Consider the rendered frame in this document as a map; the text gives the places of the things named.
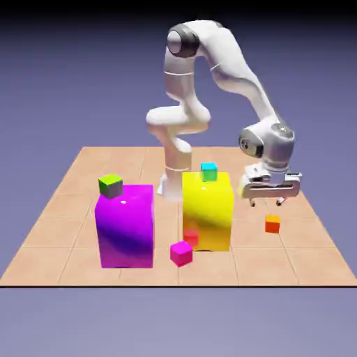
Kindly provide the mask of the small orange cube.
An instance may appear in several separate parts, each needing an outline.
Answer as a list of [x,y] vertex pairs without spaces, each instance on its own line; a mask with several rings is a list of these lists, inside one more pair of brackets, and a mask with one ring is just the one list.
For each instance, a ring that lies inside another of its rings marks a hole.
[[265,218],[265,232],[278,234],[280,231],[280,216],[266,215]]

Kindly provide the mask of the small pink cube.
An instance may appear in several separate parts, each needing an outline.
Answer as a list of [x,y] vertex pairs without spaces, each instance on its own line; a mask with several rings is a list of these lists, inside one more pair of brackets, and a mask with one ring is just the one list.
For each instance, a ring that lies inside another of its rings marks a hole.
[[170,259],[178,266],[185,266],[192,262],[193,250],[186,241],[179,241],[170,246]]

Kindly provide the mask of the large magenta box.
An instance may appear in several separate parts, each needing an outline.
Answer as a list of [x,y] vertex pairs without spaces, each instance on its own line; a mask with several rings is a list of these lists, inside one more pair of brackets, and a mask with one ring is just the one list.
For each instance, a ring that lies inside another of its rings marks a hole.
[[123,194],[95,207],[103,268],[152,268],[155,240],[152,185],[124,185]]

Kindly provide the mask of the small cyan cube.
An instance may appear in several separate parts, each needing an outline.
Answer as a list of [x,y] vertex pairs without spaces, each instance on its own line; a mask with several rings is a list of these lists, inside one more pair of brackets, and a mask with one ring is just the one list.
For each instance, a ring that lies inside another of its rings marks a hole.
[[218,179],[218,166],[214,162],[201,163],[201,178],[203,182],[214,182]]

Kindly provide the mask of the large yellow box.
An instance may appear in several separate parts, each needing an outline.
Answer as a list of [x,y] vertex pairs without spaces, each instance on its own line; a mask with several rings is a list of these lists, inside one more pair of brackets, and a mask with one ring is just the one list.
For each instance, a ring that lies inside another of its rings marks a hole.
[[216,181],[203,182],[199,172],[183,174],[183,230],[198,234],[196,251],[230,249],[234,193],[227,172]]

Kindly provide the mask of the small green cube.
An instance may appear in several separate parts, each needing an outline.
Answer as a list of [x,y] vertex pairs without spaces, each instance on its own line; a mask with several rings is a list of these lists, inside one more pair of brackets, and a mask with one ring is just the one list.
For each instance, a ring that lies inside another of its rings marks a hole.
[[108,174],[98,179],[100,194],[113,199],[123,194],[123,179],[116,174]]

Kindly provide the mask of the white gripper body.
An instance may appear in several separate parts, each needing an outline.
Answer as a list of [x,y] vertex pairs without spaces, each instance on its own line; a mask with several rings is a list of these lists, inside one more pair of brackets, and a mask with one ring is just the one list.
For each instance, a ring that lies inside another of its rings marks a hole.
[[279,185],[271,185],[267,180],[243,175],[237,193],[243,199],[288,198],[296,197],[300,192],[300,186],[300,174],[285,174],[284,182]]

